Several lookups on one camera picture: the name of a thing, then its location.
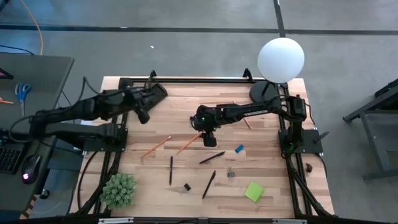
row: marker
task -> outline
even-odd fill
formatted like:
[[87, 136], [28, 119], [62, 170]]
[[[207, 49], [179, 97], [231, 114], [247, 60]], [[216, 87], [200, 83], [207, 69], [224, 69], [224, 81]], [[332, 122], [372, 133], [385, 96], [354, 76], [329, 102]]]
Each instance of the marker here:
[[204, 198], [206, 197], [207, 190], [209, 189], [210, 184], [211, 184], [211, 181], [213, 181], [213, 179], [214, 179], [215, 176], [216, 176], [216, 171], [214, 170], [213, 175], [211, 175], [211, 178], [210, 178], [210, 180], [209, 180], [209, 183], [207, 184], [205, 193], [203, 193], [203, 196], [201, 197], [202, 199], [204, 199]]
[[170, 178], [169, 178], [169, 185], [172, 185], [172, 177], [173, 177], [173, 157], [170, 157]]
[[207, 158], [204, 161], [199, 162], [199, 164], [205, 163], [205, 162], [207, 162], [209, 160], [212, 160], [212, 159], [214, 159], [216, 157], [222, 156], [222, 155], [224, 155], [224, 153], [225, 153], [225, 151], [224, 152], [220, 152], [219, 154], [215, 154], [214, 156], [211, 156], [210, 158]]

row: blue eraser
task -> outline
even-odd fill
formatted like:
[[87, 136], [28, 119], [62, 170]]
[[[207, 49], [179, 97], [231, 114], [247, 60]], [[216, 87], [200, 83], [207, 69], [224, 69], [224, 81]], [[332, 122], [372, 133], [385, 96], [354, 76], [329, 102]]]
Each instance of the blue eraser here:
[[238, 146], [238, 147], [235, 149], [235, 152], [236, 152], [236, 153], [239, 153], [242, 149], [243, 149], [243, 145], [240, 145], [240, 146]]

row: gray floor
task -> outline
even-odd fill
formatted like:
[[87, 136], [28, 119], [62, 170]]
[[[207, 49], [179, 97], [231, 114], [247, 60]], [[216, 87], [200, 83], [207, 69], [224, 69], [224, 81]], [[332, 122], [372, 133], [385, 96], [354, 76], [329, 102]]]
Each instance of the gray floor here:
[[[35, 0], [26, 1], [42, 25], [277, 28], [271, 0]], [[398, 1], [280, 0], [287, 29], [398, 29]], [[31, 24], [19, 1], [0, 12], [1, 24]], [[99, 89], [105, 75], [240, 77], [248, 67], [259, 76], [259, 49], [277, 34], [55, 32], [45, 31], [44, 54], [72, 56], [76, 62], [65, 93], [76, 100], [82, 76]], [[398, 179], [363, 182], [377, 171], [362, 124], [345, 124], [344, 115], [368, 102], [372, 94], [395, 80], [397, 36], [288, 35], [304, 49], [300, 76], [323, 140], [328, 182], [337, 215], [365, 220], [398, 221]], [[0, 43], [39, 52], [35, 31], [0, 30]], [[68, 174], [57, 175], [68, 177]], [[52, 206], [70, 200], [72, 186], [64, 178], [49, 179]], [[49, 202], [34, 211], [46, 212]], [[65, 213], [35, 213], [50, 216]]]

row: orange pencil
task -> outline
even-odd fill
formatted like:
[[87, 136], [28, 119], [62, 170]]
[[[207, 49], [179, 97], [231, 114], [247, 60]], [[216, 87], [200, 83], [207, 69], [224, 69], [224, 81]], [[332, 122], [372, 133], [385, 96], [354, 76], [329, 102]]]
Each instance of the orange pencil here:
[[0, 97], [0, 103], [14, 104], [14, 102], [3, 100], [1, 97]]
[[200, 136], [201, 136], [201, 133], [198, 133], [195, 137], [193, 137], [193, 139], [191, 139], [191, 141], [189, 141], [184, 146], [182, 146], [181, 149], [177, 152], [177, 154], [180, 153], [182, 150], [184, 150], [187, 146], [189, 146], [194, 140], [196, 140]]
[[144, 157], [146, 154], [152, 152], [153, 150], [155, 150], [156, 148], [158, 148], [159, 146], [161, 146], [163, 143], [165, 143], [167, 140], [169, 140], [170, 138], [172, 138], [172, 136], [167, 137], [167, 139], [164, 139], [163, 141], [161, 141], [159, 144], [157, 144], [155, 147], [153, 147], [152, 149], [149, 149], [147, 152], [145, 152], [145, 154], [142, 157]]

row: potted plant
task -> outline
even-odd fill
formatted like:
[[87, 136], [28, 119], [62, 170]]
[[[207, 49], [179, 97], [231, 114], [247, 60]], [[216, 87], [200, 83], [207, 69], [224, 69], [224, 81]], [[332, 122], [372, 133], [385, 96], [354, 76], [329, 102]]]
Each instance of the potted plant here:
[[99, 197], [108, 209], [126, 208], [133, 203], [137, 182], [133, 176], [115, 174], [103, 187]]

